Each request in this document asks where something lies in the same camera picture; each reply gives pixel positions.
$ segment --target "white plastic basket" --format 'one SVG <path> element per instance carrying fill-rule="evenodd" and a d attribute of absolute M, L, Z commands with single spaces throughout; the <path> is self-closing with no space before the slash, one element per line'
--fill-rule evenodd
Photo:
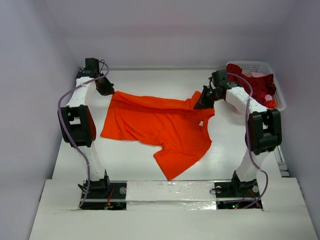
<path fill-rule="evenodd" d="M 265 75 L 273 74 L 273 83 L 276 87 L 274 96 L 272 97 L 276 102 L 276 109 L 283 111 L 286 108 L 284 97 L 281 93 L 277 78 L 272 71 L 270 65 L 263 61 L 229 61 L 228 64 L 235 64 L 242 68 L 242 72 L 248 75 L 250 72 L 262 73 Z"/>

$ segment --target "pile of clothes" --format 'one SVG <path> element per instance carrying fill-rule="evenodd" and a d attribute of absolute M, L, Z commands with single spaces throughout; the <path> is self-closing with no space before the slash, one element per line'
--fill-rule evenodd
<path fill-rule="evenodd" d="M 227 73 L 232 73 L 243 77 L 250 83 L 253 93 L 252 97 L 260 104 L 266 106 L 269 109 L 274 109 L 277 106 L 276 101 L 272 98 L 276 93 L 276 86 L 274 84 L 274 75 L 264 75 L 259 72 L 250 72 L 247 76 L 242 72 L 241 67 L 238 65 L 229 63 L 226 66 Z M 244 90 L 250 94 L 248 85 L 240 78 L 233 75 L 228 76 L 231 82 L 238 82 Z"/>

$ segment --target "orange shirt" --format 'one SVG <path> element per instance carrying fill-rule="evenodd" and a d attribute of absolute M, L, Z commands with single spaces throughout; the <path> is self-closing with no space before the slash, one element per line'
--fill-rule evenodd
<path fill-rule="evenodd" d="M 154 158 L 168 180 L 190 168 L 211 146 L 209 118 L 214 109 L 193 107 L 201 93 L 185 101 L 134 96 L 117 91 L 111 99 L 101 137 L 162 146 Z"/>

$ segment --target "wall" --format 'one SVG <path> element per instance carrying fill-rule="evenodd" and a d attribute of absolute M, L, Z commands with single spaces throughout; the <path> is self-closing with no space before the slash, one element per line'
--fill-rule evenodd
<path fill-rule="evenodd" d="M 46 0 L 77 62 L 212 67 L 262 60 L 296 0 Z"/>
<path fill-rule="evenodd" d="M 319 66 L 320 1 L 298 0 L 270 47 L 270 62 L 286 101 L 282 113 L 282 150 L 297 177 L 320 236 Z"/>
<path fill-rule="evenodd" d="M 29 238 L 77 64 L 41 0 L 0 1 L 0 239 Z"/>

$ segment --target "gray wall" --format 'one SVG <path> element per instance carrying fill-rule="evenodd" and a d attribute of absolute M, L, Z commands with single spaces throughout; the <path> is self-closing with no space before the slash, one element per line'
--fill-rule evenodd
<path fill-rule="evenodd" d="M 0 1 L 0 29 L 0 239 L 24 240 L 58 154 L 57 102 L 77 65 L 42 0 Z"/>
<path fill-rule="evenodd" d="M 77 62 L 212 67 L 262 60 L 296 0 L 46 0 Z"/>
<path fill-rule="evenodd" d="M 320 1 L 298 0 L 271 45 L 266 61 L 279 79 L 286 101 L 282 150 L 297 177 L 320 236 Z"/>

